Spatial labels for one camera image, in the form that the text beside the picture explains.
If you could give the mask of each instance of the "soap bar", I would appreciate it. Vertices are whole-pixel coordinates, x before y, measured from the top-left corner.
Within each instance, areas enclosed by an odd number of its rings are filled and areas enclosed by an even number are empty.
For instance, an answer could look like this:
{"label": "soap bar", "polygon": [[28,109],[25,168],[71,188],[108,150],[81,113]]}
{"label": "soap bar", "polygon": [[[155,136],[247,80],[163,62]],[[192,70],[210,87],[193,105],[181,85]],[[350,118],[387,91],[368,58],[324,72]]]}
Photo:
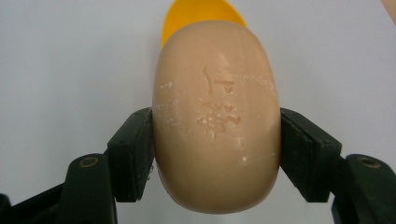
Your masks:
{"label": "soap bar", "polygon": [[164,45],[153,102],[155,158],[171,198],[227,214],[260,203],[280,156],[280,110],[266,53],[249,29],[200,21]]}

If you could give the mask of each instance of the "beige soap bar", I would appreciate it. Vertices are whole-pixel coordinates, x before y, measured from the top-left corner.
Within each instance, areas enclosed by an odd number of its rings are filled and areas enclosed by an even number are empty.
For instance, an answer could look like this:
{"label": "beige soap bar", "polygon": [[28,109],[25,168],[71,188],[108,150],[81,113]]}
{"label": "beige soap bar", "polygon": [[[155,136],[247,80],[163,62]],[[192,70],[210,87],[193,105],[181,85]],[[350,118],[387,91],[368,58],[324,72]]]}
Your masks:
{"label": "beige soap bar", "polygon": [[226,214],[261,202],[280,156],[280,110],[262,45],[227,21],[188,25],[166,42],[153,95],[155,158],[172,199]]}

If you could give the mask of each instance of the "white surface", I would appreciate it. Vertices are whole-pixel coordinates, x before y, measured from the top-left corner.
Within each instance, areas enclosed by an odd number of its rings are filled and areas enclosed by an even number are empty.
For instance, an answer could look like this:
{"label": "white surface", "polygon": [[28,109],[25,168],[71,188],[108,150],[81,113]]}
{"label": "white surface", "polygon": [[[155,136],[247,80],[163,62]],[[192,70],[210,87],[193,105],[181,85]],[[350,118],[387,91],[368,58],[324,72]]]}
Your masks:
{"label": "white surface", "polygon": [[[75,158],[103,152],[150,106],[166,1],[0,2],[0,192],[13,204],[64,181]],[[396,169],[396,28],[380,1],[236,1],[267,50],[283,107]],[[280,172],[242,213],[176,205],[157,172],[120,223],[332,223]]]}

